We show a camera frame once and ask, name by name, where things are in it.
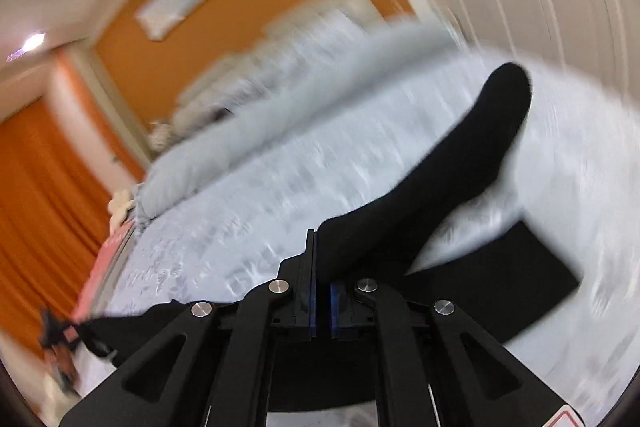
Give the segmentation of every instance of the mattress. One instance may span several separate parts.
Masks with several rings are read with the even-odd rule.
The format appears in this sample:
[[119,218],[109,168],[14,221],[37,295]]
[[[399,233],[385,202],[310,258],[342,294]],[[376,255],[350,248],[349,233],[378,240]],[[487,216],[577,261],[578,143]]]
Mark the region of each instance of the mattress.
[[[519,58],[533,99],[504,172],[450,216],[414,269],[459,256],[524,216],[582,284],[507,348],[595,426],[640,363],[640,112],[578,71]],[[108,311],[241,299],[303,251],[306,229],[392,188],[510,59],[485,48],[414,63],[248,159],[151,223]],[[99,364],[87,368],[84,391],[107,372]],[[354,415],[370,425],[372,411],[367,405],[294,421],[270,414],[268,425],[349,425]]]

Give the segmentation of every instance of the curtain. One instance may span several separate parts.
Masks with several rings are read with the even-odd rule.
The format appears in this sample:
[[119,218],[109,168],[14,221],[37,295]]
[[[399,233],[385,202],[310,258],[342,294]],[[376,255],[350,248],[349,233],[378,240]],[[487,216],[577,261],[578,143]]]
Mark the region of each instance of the curtain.
[[0,124],[0,328],[38,355],[40,309],[71,314],[109,199],[42,99]]

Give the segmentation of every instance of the silver screw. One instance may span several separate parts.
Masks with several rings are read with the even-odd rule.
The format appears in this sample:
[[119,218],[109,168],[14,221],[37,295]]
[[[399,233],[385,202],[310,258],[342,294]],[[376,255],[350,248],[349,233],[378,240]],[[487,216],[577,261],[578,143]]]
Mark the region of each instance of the silver screw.
[[204,302],[204,301],[203,302],[196,302],[191,307],[191,313],[195,317],[206,317],[212,311],[213,311],[213,306],[211,306],[211,304],[209,304],[208,302]]
[[450,315],[456,310],[456,307],[453,305],[453,302],[447,301],[447,299],[442,299],[440,301],[437,301],[433,305],[433,308],[440,315]]
[[284,279],[274,279],[269,283],[269,290],[273,293],[284,293],[289,289],[289,283]]
[[371,293],[378,289],[378,283],[375,279],[371,277],[365,277],[364,279],[360,279],[356,284],[356,288],[364,293]]

